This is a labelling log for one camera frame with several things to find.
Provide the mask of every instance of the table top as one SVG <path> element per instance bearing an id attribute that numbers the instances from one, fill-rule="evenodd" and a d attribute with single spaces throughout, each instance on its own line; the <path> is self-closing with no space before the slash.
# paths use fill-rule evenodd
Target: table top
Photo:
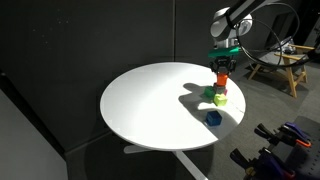
<path id="1" fill-rule="evenodd" d="M 228 135 L 242 120 L 245 99 L 227 80 L 228 102 L 217 107 L 204 95 L 216 82 L 207 67 L 178 62 L 150 64 L 128 71 L 102 94 L 100 110 L 110 129 L 135 145 L 154 150 L 191 150 Z M 208 111 L 217 110 L 219 126 L 205 124 Z"/>

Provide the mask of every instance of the colored block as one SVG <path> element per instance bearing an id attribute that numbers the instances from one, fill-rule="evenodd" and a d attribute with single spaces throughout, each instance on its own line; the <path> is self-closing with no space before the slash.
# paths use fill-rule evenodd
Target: colored block
<path id="1" fill-rule="evenodd" d="M 219 86 L 217 83 L 213 84 L 213 91 L 215 94 L 223 94 L 224 91 L 226 90 L 226 86 Z"/>
<path id="2" fill-rule="evenodd" d="M 216 94 L 213 99 L 213 102 L 216 104 L 216 106 L 225 106 L 227 101 L 228 98 L 224 94 Z"/>
<path id="3" fill-rule="evenodd" d="M 218 86 L 225 86 L 227 84 L 228 75 L 219 73 L 217 75 L 217 85 Z"/>
<path id="4" fill-rule="evenodd" d="M 213 100 L 214 98 L 214 95 L 215 95 L 215 92 L 213 91 L 213 87 L 212 86 L 207 86 L 205 89 L 204 89 L 204 94 Z"/>
<path id="5" fill-rule="evenodd" d="M 207 112 L 206 123 L 209 126 L 218 126 L 221 124 L 222 116 L 218 111 Z"/>

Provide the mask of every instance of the metal stand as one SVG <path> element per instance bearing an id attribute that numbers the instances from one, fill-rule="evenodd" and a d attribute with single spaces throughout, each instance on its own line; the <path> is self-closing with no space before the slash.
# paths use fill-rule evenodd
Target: metal stand
<path id="1" fill-rule="evenodd" d="M 126 146 L 123 151 L 125 154 L 132 154 L 152 150 L 136 145 L 130 145 Z M 172 153 L 180 160 L 180 162 L 187 168 L 187 170 L 196 180 L 208 180 L 208 178 L 197 168 L 196 165 L 193 164 L 188 156 L 186 156 L 182 151 L 172 151 Z"/>

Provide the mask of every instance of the gray floor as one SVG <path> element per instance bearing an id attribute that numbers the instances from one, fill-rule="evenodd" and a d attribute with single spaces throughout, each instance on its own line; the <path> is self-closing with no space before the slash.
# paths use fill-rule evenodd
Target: gray floor
<path id="1" fill-rule="evenodd" d="M 64 159 L 1 89 L 0 146 L 1 180 L 68 179 Z"/>
<path id="2" fill-rule="evenodd" d="M 211 146 L 187 151 L 188 157 L 210 180 L 237 180 L 244 170 L 229 154 L 238 148 L 246 158 L 258 157 L 258 150 L 268 143 L 254 134 L 263 123 L 268 129 L 293 122 L 304 116 L 320 122 L 320 64 L 307 65 L 308 83 L 297 86 L 298 98 L 288 95 L 288 83 L 270 74 L 256 75 L 247 80 L 248 64 L 237 67 L 232 79 L 246 99 L 246 113 L 241 124 L 226 138 Z M 102 136 L 90 145 L 67 155 L 70 180 L 192 180 L 184 166 L 170 152 L 145 152 L 125 155 L 128 143 L 116 135 Z"/>

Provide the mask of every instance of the chair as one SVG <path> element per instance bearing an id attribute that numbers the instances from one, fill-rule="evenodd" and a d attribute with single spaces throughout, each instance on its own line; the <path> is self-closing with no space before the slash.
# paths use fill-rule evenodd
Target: chair
<path id="1" fill-rule="evenodd" d="M 303 54 L 313 50 L 313 47 L 308 47 L 308 46 L 298 46 L 298 45 L 293 45 L 289 44 L 290 47 L 295 48 L 296 54 L 294 55 L 289 55 L 289 54 L 282 54 L 281 60 L 283 60 L 284 65 L 291 64 L 290 62 L 292 61 L 299 61 L 302 59 Z M 279 53 L 273 54 L 273 56 L 278 56 L 280 57 Z M 251 75 L 249 76 L 249 80 L 252 79 L 252 77 L 258 72 L 258 70 L 261 68 L 262 65 L 257 64 L 254 70 L 252 71 Z M 279 75 L 280 77 L 283 77 L 289 81 L 290 89 L 291 89 L 291 95 L 294 98 L 297 98 L 297 92 L 296 92 L 296 86 L 302 81 L 307 83 L 307 71 L 306 67 L 304 65 L 298 66 L 296 69 L 292 67 L 288 67 L 284 69 L 286 71 L 286 74 L 282 74 L 279 71 L 274 71 L 272 72 L 273 74 Z"/>

